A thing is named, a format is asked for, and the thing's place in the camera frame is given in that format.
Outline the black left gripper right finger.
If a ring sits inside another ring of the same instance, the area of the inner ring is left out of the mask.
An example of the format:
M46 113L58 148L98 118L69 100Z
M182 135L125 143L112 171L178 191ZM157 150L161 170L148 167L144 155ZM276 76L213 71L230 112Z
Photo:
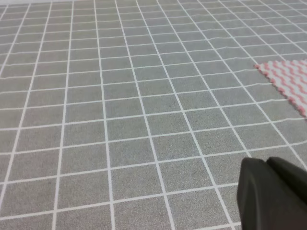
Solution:
M307 200L307 172L279 157L269 157L266 163L281 180L302 200Z

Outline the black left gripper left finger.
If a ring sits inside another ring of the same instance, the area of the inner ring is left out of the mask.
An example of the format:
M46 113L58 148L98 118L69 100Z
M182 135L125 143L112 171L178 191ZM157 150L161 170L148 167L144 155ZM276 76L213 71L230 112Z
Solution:
M244 230L307 228L307 201L302 201L264 160L242 160L236 198Z

